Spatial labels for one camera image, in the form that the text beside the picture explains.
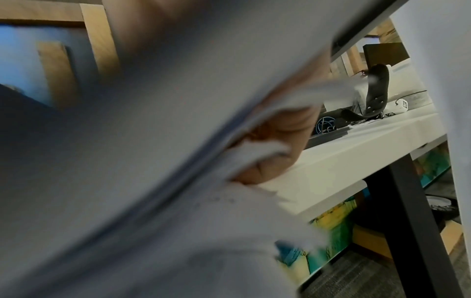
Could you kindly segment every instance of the floor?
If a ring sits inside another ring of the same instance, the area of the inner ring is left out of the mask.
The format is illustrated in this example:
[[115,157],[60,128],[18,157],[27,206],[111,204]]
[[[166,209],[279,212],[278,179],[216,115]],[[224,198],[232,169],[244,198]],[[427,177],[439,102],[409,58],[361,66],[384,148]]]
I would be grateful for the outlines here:
[[[456,198],[451,171],[426,190],[427,194]],[[463,238],[450,255],[466,298],[471,278]],[[392,261],[352,245],[301,293],[301,298],[404,298]]]

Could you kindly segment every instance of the desk leg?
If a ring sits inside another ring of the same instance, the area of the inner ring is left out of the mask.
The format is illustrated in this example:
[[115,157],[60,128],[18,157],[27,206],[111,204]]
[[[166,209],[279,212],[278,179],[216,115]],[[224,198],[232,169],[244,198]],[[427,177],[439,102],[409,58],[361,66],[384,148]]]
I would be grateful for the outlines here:
[[406,296],[462,298],[410,155],[365,181]]

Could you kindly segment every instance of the hand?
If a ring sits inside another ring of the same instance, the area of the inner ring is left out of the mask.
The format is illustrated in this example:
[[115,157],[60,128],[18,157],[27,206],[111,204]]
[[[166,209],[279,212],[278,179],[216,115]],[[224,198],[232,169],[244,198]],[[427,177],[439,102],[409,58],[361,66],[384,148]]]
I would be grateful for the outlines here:
[[[103,0],[118,44],[130,54],[146,45],[166,29],[179,24],[200,8],[200,0]],[[330,66],[330,47],[315,57],[298,73],[273,90],[261,104],[273,100],[315,81],[327,79]],[[255,141],[279,140],[291,147],[288,156],[275,157],[244,171],[236,181],[259,184],[281,175],[301,155],[314,129],[320,107],[283,112],[256,128],[246,138]]]

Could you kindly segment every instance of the stack of papers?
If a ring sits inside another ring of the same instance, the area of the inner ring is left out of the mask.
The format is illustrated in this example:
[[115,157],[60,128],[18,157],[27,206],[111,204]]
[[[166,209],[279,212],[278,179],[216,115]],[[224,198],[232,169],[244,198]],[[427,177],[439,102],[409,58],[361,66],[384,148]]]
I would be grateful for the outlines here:
[[275,241],[324,236],[229,182],[289,148],[225,149],[281,110],[353,96],[355,81],[324,82],[253,114],[371,2],[214,1],[92,104],[2,152],[0,297],[294,295]]

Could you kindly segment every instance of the white desk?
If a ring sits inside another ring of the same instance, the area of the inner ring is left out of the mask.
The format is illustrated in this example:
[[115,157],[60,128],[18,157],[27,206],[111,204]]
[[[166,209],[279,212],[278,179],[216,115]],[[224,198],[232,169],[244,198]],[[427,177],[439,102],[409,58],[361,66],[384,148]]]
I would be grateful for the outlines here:
[[424,106],[307,149],[285,174],[261,187],[276,191],[288,200],[282,203],[285,209],[309,221],[365,188],[368,175],[409,153],[414,159],[445,140],[435,107]]
[[[446,140],[433,105],[354,128],[305,150],[285,174],[263,185],[282,206],[309,221],[368,186],[407,297],[459,293],[412,158]],[[420,286],[418,276],[422,278]]]

